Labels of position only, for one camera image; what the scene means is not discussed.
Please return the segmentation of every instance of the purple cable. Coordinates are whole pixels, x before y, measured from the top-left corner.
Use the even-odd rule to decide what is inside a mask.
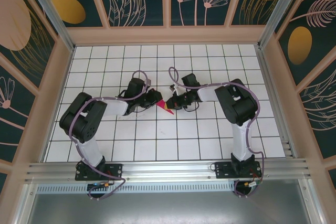
[[[171,71],[172,69],[174,70],[174,73],[176,74],[176,78],[173,78],[172,74],[171,74]],[[253,151],[251,148],[250,148],[250,145],[248,143],[248,132],[250,130],[250,126],[251,124],[257,119],[259,113],[260,113],[260,103],[259,103],[259,100],[257,98],[257,96],[251,91],[249,90],[247,87],[245,87],[244,85],[241,85],[239,83],[235,83],[235,82],[222,82],[222,83],[211,83],[211,84],[206,84],[206,85],[201,85],[199,87],[188,87],[188,86],[185,86],[185,85],[182,85],[180,83],[178,83],[178,75],[179,75],[179,72],[177,71],[176,68],[174,67],[170,67],[169,70],[168,70],[168,73],[169,73],[169,76],[170,78],[173,80],[173,82],[182,87],[182,88],[186,88],[186,89],[200,89],[200,88],[205,88],[205,87],[211,87],[211,86],[224,86],[224,85],[234,85],[234,86],[238,86],[244,90],[246,90],[247,92],[249,92],[252,97],[256,100],[257,102],[257,105],[258,105],[258,109],[257,109],[257,113],[256,115],[254,116],[254,118],[251,119],[251,121],[247,124],[247,130],[246,130],[246,146],[247,146],[247,149],[253,153],[253,154],[261,154],[261,162],[262,162],[262,171],[261,171],[261,178],[260,180],[262,181],[262,179],[264,178],[264,164],[265,164],[265,158],[264,158],[264,153],[263,152],[255,152]],[[237,191],[237,184],[238,184],[239,180],[235,181],[235,185],[234,185],[234,194],[237,195],[238,197],[241,197],[241,196],[245,196],[247,198],[247,195],[244,195],[240,192]],[[249,194],[249,196],[253,195],[256,190],[257,190],[258,186]]]
[[[86,103],[79,109],[79,111],[78,111],[77,114],[75,115],[75,117],[74,117],[74,119],[73,119],[73,121],[72,121],[72,123],[71,123],[71,125],[70,125],[70,129],[69,129],[69,137],[70,137],[70,139],[75,143],[77,152],[78,152],[78,154],[80,155],[80,157],[82,158],[82,161],[83,161],[84,163],[86,163],[86,164],[87,164],[93,171],[95,171],[96,173],[98,173],[98,174],[100,174],[100,175],[103,175],[103,176],[108,177],[108,178],[116,179],[116,180],[120,180],[120,179],[121,179],[121,180],[123,181],[123,182],[122,182],[119,186],[117,186],[113,191],[111,191],[111,192],[108,193],[108,194],[104,194],[104,195],[103,195],[102,197],[100,197],[100,198],[93,198],[93,197],[91,196],[91,192],[92,192],[92,190],[95,189],[95,188],[97,188],[97,187],[93,187],[92,189],[89,190],[89,197],[90,197],[91,199],[95,199],[95,200],[98,201],[99,199],[105,199],[105,198],[111,196],[111,195],[112,195],[115,191],[117,191],[123,184],[125,184],[126,180],[125,180],[124,178],[120,178],[120,177],[116,177],[116,176],[112,176],[112,175],[105,174],[105,173],[103,173],[103,172],[97,170],[93,165],[91,165],[91,164],[86,160],[86,158],[84,157],[82,151],[81,151],[80,148],[78,147],[78,140],[75,140],[75,139],[72,137],[72,131],[73,131],[73,129],[74,129],[75,122],[77,121],[77,119],[78,119],[80,113],[82,113],[83,110],[84,110],[84,109],[85,109],[91,102],[93,102],[93,101],[103,101],[103,100],[122,100],[122,101],[131,101],[131,100],[134,100],[134,99],[140,97],[140,96],[143,95],[144,93],[146,93],[146,90],[147,90],[147,88],[148,88],[148,81],[149,81],[149,80],[148,80],[148,76],[147,76],[147,74],[146,74],[145,72],[143,72],[143,71],[141,71],[141,70],[137,70],[137,71],[135,71],[135,72],[133,73],[132,78],[134,77],[135,73],[137,73],[137,72],[142,73],[142,74],[145,76],[145,86],[144,86],[144,88],[142,89],[142,91],[141,91],[140,94],[136,95],[136,96],[133,97],[133,98],[117,98],[117,97],[95,97],[95,98],[91,98],[90,100],[88,100],[88,101],[87,101],[87,102],[86,102]]]

